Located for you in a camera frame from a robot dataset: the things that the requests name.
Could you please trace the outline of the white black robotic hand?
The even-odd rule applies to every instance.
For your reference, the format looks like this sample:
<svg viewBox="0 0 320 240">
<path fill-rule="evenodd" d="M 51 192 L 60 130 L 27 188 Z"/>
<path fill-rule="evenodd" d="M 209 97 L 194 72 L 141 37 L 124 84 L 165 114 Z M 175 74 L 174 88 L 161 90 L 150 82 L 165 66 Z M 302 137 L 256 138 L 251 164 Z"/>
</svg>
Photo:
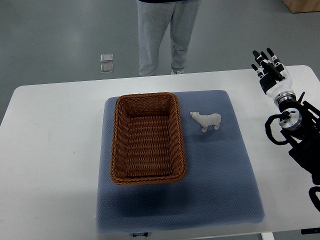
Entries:
<svg viewBox="0 0 320 240">
<path fill-rule="evenodd" d="M 258 66 L 252 64 L 251 67 L 258 76 L 262 91 L 273 99 L 280 93 L 293 92 L 292 80 L 286 67 L 269 47 L 266 51 L 269 57 L 263 51 L 252 51 Z"/>
</svg>

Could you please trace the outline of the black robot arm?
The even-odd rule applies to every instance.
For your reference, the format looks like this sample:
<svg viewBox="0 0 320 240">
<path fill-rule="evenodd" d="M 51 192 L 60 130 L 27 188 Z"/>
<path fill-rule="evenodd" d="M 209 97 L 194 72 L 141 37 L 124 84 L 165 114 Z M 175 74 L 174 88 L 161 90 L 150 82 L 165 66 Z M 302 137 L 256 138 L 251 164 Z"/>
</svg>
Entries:
<svg viewBox="0 0 320 240">
<path fill-rule="evenodd" d="M 320 110 L 303 101 L 303 92 L 299 99 L 285 96 L 279 103 L 280 114 L 270 116 L 264 124 L 268 139 L 278 146 L 290 144 L 288 154 L 311 174 L 314 184 L 308 191 L 314 207 L 320 209 Z M 280 133 L 285 140 L 278 141 L 272 134 L 272 122 L 278 119 Z"/>
</svg>

